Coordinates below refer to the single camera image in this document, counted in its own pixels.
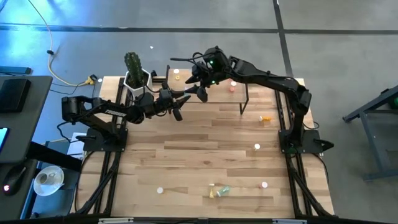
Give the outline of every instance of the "wooden tabletop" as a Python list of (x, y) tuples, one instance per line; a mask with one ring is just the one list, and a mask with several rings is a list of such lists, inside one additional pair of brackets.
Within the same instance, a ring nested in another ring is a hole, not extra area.
[[(179, 69), (178, 73), (174, 73), (174, 69), (170, 69), (167, 83), (169, 87), (174, 90), (185, 90), (192, 87), (194, 84), (199, 85), (199, 83), (185, 84), (185, 81), (191, 76), (192, 70), (190, 69)], [(210, 88), (207, 88), (207, 103), (245, 103), (246, 86), (242, 83), (237, 83), (236, 86), (233, 87), (234, 91), (231, 91), (231, 81), (232, 80), (225, 80), (220, 82), (219, 85), (214, 84), (210, 86)], [(188, 102), (201, 103), (195, 94), (192, 94)]]
[[(119, 78), (104, 77), (100, 97), (114, 101)], [(236, 104), (186, 103), (183, 121), (168, 114), (128, 124), (112, 216), (293, 218), (286, 163), (277, 137), (274, 91), (249, 85), (249, 97), (243, 115)], [(272, 119), (259, 122), (259, 116)], [(105, 114), (100, 117), (111, 120)], [(305, 124), (313, 126), (310, 111)], [(260, 150), (254, 151), (255, 143)], [(78, 188), (79, 208), (98, 185), (103, 156), (96, 152), (85, 164)], [(308, 188), (333, 213), (323, 164), (311, 154), (303, 154), (303, 164)], [(268, 188), (259, 189), (263, 181)], [(231, 190), (209, 198), (209, 184), (215, 184), (215, 190), (227, 185)], [(157, 193), (158, 187), (164, 189), (163, 194)], [(298, 195), (305, 212), (301, 190)]]

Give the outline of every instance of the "cactus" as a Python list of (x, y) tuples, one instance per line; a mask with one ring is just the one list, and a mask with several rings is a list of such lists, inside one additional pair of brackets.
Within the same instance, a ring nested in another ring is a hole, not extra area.
[(134, 52), (128, 52), (124, 56), (124, 63), (129, 71), (127, 84), (134, 89), (143, 87), (145, 85), (145, 77), (141, 68), (141, 61)]

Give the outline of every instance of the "white cup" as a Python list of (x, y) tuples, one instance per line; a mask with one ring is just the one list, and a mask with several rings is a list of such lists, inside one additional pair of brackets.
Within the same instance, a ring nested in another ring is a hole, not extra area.
[(39, 174), (36, 177), (36, 182), (41, 185), (52, 185), (55, 182), (55, 173)]

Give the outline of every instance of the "white paper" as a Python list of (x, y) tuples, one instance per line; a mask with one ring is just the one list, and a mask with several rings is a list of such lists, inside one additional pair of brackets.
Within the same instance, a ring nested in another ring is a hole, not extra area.
[[(72, 141), (76, 141), (76, 136), (86, 136), (86, 133), (73, 133)], [(68, 155), (74, 154), (72, 157), (83, 160), (83, 147), (85, 143), (82, 141), (74, 142), (69, 145)]]

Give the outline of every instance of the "plastic bottle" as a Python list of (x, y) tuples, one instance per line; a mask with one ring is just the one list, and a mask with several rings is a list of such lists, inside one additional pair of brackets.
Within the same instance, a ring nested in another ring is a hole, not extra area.
[(221, 190), (217, 191), (217, 196), (221, 197), (222, 195), (228, 193), (229, 190), (231, 190), (231, 187), (230, 186), (225, 186)]

